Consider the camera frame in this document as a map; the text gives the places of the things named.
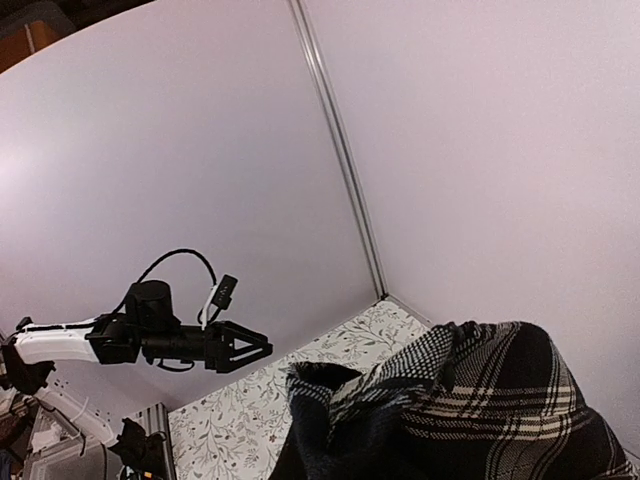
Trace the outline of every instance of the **wires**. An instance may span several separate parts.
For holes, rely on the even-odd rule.
[[[216,278],[216,274],[213,271],[213,267],[211,266],[211,264],[209,263],[209,260],[207,260],[207,258],[202,255],[200,252],[198,252],[197,250],[194,250],[192,248],[178,248],[176,250],[171,250],[167,253],[165,253],[164,255],[158,257],[151,265],[149,265],[149,267],[147,267],[147,269],[142,272],[142,275],[140,275],[140,277],[138,278],[138,280],[136,280],[136,283],[140,283],[141,281],[143,281],[145,278],[147,278],[147,275],[149,275],[158,265],[160,265],[162,262],[164,262],[166,259],[173,257],[174,255],[180,255],[180,254],[188,254],[188,255],[193,255],[195,257],[197,257],[206,267],[207,271],[209,272],[209,276],[211,277],[211,282],[213,284],[213,286],[215,286],[218,283],[218,280]],[[112,310],[112,312],[109,314],[109,316],[114,316],[116,315],[121,309],[122,307],[124,307],[124,303],[125,303],[125,298],[122,299],[122,301],[118,304],[118,306],[116,308],[114,308]],[[98,321],[93,321],[93,322],[89,322],[89,323],[81,323],[81,324],[70,324],[70,325],[25,325],[24,327],[22,327],[22,329],[18,330],[17,332],[13,333],[8,339],[10,340],[14,335],[17,335],[18,333],[24,333],[25,331],[31,331],[31,332],[37,332],[37,331],[46,331],[46,330],[75,330],[75,329],[82,329],[82,328],[93,328],[98,324]]]
[[[167,258],[173,257],[174,255],[180,255],[182,253],[197,257],[207,268],[207,271],[209,272],[209,276],[211,277],[211,282],[213,283],[213,285],[216,285],[218,283],[218,280],[216,279],[216,274],[214,273],[213,267],[209,263],[209,260],[207,260],[206,257],[202,255],[200,252],[192,248],[178,248],[176,250],[171,250],[170,252],[165,253],[161,257],[157,258],[151,265],[149,265],[149,267],[142,273],[142,275],[140,275],[140,278],[136,280],[136,283],[140,283],[145,278],[147,278],[147,275],[149,275],[158,265],[164,262]],[[115,315],[120,311],[122,307],[124,307],[124,301],[125,299],[123,298],[120,304],[113,309],[113,311],[111,312],[111,315]]]

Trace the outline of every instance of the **black and white plaid cloth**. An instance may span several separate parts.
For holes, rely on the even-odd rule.
[[[528,323],[437,326],[365,374],[297,363],[287,386],[272,480],[638,479]]]

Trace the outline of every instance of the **floral tablecloth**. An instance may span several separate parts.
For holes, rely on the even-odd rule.
[[[266,479],[290,426],[285,374],[294,361],[365,370],[428,329],[385,301],[286,357],[169,414],[179,480]]]

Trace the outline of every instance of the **metal corner strip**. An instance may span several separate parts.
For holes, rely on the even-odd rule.
[[[349,147],[347,133],[340,117],[336,96],[329,81],[329,75],[320,55],[318,42],[311,27],[309,13],[302,0],[287,0],[296,25],[311,77],[316,87],[320,104],[324,111],[333,145],[340,162],[340,169],[347,187],[351,206],[356,217],[362,245],[365,250],[369,271],[373,279],[376,295],[383,299],[388,295],[387,282],[382,269],[380,254],[376,246],[371,219],[358,178],[353,155]]]

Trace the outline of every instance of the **white wall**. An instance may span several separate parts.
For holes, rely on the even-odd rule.
[[[375,301],[285,2],[119,15],[0,75],[0,112],[3,330],[24,315],[110,311],[152,260],[185,246],[240,279],[229,316],[269,335],[269,362]],[[195,323],[204,268],[178,257],[157,277]],[[140,363],[59,370],[114,413],[176,407],[247,373]]]
[[[640,5],[307,3],[390,291],[546,327],[640,452]]]

